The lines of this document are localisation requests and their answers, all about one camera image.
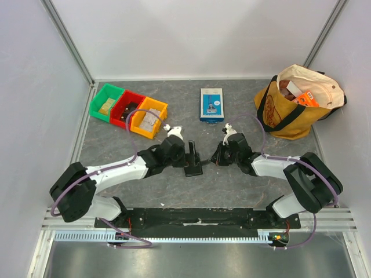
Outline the black card holder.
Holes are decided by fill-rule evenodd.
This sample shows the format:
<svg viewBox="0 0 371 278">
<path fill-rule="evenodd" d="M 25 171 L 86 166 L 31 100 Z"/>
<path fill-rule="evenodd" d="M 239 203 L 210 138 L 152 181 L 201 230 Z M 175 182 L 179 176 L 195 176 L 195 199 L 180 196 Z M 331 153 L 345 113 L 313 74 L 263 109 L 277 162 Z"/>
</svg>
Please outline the black card holder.
<svg viewBox="0 0 371 278">
<path fill-rule="evenodd" d="M 185 176 L 195 177 L 198 175 L 202 175 L 203 174 L 202 163 L 199 157 L 199 153 L 196 150 L 195 143 L 189 140 L 188 147 L 189 147 L 189 153 L 185 154 L 185 164 L 186 164 L 186 161 L 194 161 L 194 162 L 198 161 L 199 167 L 196 167 L 196 168 L 185 168 L 184 167 Z"/>
</svg>

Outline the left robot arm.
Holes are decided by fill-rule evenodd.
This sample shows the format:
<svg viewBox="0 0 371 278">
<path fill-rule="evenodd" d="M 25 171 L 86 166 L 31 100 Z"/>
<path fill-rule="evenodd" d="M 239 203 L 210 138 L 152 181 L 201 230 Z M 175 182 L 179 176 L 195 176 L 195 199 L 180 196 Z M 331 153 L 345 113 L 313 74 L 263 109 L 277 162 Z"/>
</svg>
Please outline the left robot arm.
<svg viewBox="0 0 371 278">
<path fill-rule="evenodd" d="M 160 174 L 167 167 L 184 169 L 186 177 L 201 175 L 199 153 L 194 142 L 188 144 L 190 151 L 186 152 L 184 141 L 171 135 L 161 144 L 118 162 L 90 167 L 81 162 L 69 165 L 49 191 L 54 201 L 51 215 L 61 216 L 66 223 L 82 217 L 102 217 L 114 227 L 124 226 L 128 214 L 121 200 L 102 197 L 100 192 L 124 182 Z"/>
</svg>

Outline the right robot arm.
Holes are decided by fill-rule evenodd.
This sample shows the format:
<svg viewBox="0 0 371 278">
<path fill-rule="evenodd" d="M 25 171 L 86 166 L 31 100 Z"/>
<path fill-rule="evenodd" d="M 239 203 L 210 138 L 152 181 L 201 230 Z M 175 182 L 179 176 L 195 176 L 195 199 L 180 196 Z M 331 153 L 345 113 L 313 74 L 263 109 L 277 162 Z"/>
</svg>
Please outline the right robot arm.
<svg viewBox="0 0 371 278">
<path fill-rule="evenodd" d="M 324 207 L 335 205 L 343 192 L 340 180 L 316 154 L 280 157 L 254 152 L 242 133 L 226 135 L 210 161 L 224 167 L 236 164 L 241 172 L 254 177 L 274 177 L 288 182 L 292 193 L 266 207 L 265 220 L 272 228 L 279 228 L 294 214 L 303 211 L 316 214 Z"/>
</svg>

